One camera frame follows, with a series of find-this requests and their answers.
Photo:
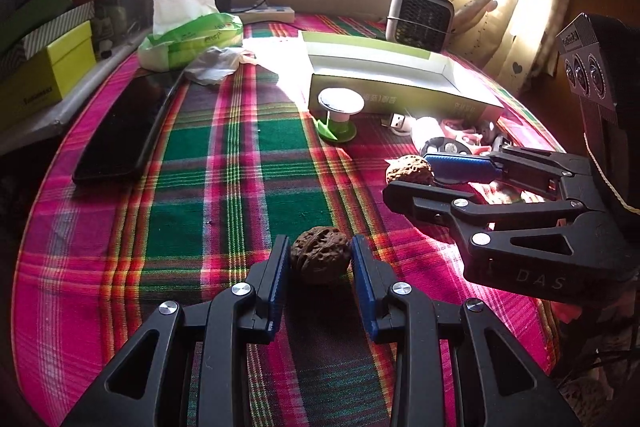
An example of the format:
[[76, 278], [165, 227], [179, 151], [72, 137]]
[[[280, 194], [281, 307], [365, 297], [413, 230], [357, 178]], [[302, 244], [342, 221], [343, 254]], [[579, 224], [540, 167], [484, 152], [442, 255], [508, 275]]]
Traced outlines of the green tissue pack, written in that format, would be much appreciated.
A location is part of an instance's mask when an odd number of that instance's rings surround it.
[[242, 20], [219, 12], [215, 0], [152, 1], [152, 30], [137, 52], [146, 70], [182, 69], [212, 46], [224, 49], [242, 44]]

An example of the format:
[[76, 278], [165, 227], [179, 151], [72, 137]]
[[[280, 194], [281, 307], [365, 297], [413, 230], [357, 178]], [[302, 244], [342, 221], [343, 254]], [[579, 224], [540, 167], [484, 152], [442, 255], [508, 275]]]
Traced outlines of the small white desk fan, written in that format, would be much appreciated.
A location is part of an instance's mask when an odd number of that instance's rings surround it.
[[442, 52], [451, 35], [450, 0], [392, 0], [386, 17], [387, 41]]

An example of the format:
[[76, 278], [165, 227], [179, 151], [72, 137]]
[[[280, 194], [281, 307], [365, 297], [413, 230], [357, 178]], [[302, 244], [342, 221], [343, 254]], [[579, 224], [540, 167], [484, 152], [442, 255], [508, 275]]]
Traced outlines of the black round disc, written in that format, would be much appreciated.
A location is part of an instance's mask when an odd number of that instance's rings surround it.
[[472, 150], [457, 140], [446, 138], [446, 136], [436, 136], [436, 138], [426, 141], [420, 150], [421, 156], [428, 154], [472, 155]]

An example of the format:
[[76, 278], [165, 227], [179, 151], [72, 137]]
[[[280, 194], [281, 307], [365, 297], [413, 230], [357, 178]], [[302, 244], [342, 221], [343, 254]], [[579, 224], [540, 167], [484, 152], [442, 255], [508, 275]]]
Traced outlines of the plaid pink green cloth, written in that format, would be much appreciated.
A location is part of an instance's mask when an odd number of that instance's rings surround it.
[[[380, 117], [357, 120], [345, 148], [323, 143], [285, 58], [241, 66], [213, 88], [186, 83], [135, 184], [76, 190], [72, 173], [94, 128], [134, 78], [137, 57], [104, 83], [58, 148], [27, 221], [13, 284], [18, 384], [58, 426], [103, 365], [162, 301], [212, 299], [245, 279], [278, 234], [316, 225], [367, 236], [400, 279], [432, 299], [477, 296], [545, 372], [559, 354], [549, 307], [468, 283], [447, 231], [416, 228], [382, 201], [386, 160], [411, 154]], [[254, 426], [388, 426], [393, 346], [371, 343], [352, 286], [300, 291], [268, 346], [248, 348]]]

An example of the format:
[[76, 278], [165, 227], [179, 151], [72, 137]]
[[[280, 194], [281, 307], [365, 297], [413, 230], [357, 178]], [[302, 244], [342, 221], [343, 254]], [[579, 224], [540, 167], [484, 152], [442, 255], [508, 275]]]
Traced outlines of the striped box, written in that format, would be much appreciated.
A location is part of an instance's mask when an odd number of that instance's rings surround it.
[[13, 74], [54, 40], [94, 17], [94, 2], [79, 5], [11, 43], [1, 52], [1, 78]]

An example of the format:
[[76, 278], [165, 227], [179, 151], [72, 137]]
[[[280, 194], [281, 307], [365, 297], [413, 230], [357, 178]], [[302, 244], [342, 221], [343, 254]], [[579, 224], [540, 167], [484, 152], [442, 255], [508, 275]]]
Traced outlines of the white green cardboard box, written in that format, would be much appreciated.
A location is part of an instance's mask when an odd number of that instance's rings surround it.
[[405, 114], [497, 120], [503, 105], [484, 77], [452, 58], [367, 37], [302, 31], [311, 76], [306, 102], [319, 112], [319, 93], [345, 88], [359, 93], [370, 114]]

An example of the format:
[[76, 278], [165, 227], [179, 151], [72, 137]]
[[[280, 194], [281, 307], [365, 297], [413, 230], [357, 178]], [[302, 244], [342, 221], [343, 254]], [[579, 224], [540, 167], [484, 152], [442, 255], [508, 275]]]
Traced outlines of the brown walnut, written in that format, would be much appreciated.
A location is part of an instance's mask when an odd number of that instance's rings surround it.
[[322, 285], [336, 282], [352, 259], [349, 238], [335, 227], [313, 227], [295, 239], [290, 265], [304, 283]]
[[432, 166], [418, 155], [404, 155], [388, 161], [385, 173], [387, 183], [404, 181], [410, 183], [431, 184], [434, 181]]

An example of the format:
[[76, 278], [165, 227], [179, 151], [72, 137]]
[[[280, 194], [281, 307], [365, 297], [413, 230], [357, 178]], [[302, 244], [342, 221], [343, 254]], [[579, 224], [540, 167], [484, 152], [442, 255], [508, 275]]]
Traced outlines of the black tablet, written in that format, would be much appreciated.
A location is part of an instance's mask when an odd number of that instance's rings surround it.
[[139, 179], [181, 83], [180, 70], [131, 80], [93, 132], [73, 173], [74, 183]]

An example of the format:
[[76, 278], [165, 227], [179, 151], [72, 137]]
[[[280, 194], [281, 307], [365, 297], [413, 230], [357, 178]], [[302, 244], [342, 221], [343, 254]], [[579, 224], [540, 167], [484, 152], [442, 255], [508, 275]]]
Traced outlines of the white power strip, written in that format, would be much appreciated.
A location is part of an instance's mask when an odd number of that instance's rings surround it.
[[258, 6], [258, 8], [238, 13], [238, 17], [244, 25], [269, 22], [292, 24], [295, 20], [295, 11], [290, 6], [262, 5]]

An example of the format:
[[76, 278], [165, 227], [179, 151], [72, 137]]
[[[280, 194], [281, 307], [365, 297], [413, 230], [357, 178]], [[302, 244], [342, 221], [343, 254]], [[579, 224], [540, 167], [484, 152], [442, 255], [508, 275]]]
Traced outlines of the crumpled white tissue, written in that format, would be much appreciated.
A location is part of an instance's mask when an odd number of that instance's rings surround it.
[[256, 64], [256, 57], [242, 48], [219, 49], [213, 46], [194, 58], [184, 69], [183, 75], [200, 86], [215, 86], [233, 75], [240, 65]]

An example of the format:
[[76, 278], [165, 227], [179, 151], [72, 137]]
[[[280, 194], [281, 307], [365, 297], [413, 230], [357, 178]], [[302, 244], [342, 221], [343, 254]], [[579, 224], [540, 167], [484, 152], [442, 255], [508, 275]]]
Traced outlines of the white green round stand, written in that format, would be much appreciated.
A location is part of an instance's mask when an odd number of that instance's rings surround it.
[[318, 94], [326, 119], [316, 121], [318, 135], [331, 144], [343, 144], [355, 138], [357, 128], [350, 120], [363, 110], [363, 97], [347, 88], [326, 88]]

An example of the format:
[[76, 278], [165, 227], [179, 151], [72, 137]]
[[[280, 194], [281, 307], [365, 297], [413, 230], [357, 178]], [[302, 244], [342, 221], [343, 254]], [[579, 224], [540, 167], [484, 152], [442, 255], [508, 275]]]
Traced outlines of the yellow green box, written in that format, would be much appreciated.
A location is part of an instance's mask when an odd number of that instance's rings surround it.
[[0, 126], [6, 130], [62, 101], [96, 65], [89, 22], [56, 39], [1, 81]]

